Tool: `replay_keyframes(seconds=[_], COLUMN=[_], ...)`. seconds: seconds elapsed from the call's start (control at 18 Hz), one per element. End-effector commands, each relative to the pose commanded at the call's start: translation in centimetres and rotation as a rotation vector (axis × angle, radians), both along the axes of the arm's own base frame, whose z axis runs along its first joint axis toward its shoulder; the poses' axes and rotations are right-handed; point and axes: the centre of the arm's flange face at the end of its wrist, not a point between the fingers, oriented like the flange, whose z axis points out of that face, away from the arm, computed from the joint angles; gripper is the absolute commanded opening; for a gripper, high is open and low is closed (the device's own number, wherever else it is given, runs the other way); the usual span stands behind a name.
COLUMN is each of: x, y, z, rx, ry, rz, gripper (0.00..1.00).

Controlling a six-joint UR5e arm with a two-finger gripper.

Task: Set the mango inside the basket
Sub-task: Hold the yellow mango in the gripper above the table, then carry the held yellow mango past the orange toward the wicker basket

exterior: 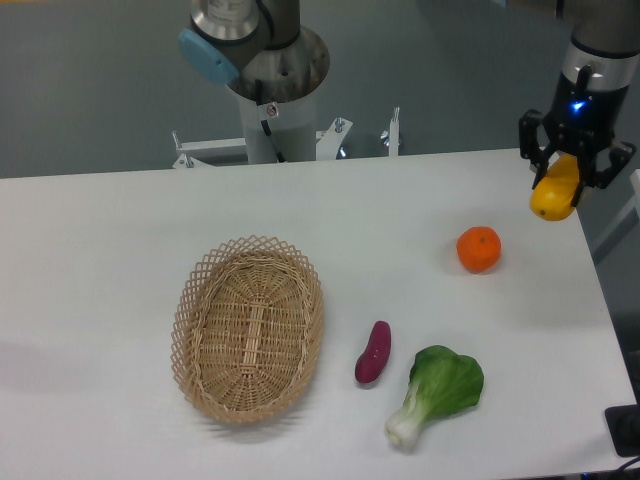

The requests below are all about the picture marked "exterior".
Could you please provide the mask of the robot base with blue cap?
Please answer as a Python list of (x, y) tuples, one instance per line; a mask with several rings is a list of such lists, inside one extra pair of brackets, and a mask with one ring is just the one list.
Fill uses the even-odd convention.
[(297, 0), (192, 1), (178, 43), (203, 78), (258, 104), (302, 99), (330, 68), (328, 48), (301, 24)]

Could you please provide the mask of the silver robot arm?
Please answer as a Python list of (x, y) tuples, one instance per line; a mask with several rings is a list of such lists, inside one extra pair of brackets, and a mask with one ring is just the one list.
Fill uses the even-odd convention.
[(550, 110), (519, 120), (520, 156), (534, 186), (548, 177), (557, 152), (576, 158), (577, 206), (586, 188), (606, 188), (636, 152), (615, 138), (615, 125), (639, 65), (637, 1), (505, 1), (506, 7), (550, 15), (573, 25)]

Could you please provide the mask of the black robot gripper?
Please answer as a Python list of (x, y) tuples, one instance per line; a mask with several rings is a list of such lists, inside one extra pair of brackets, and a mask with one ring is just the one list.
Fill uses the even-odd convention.
[[(606, 189), (637, 152), (632, 143), (613, 142), (615, 123), (629, 86), (611, 87), (602, 85), (603, 81), (604, 75), (596, 71), (595, 63), (574, 67), (570, 76), (560, 75), (548, 113), (530, 109), (518, 121), (520, 156), (530, 162), (535, 173), (533, 188), (545, 177), (556, 152), (576, 158), (579, 180), (572, 207), (578, 206), (586, 188)], [(548, 139), (544, 148), (538, 140), (540, 127)], [(606, 149), (609, 166), (599, 170), (597, 156)]]

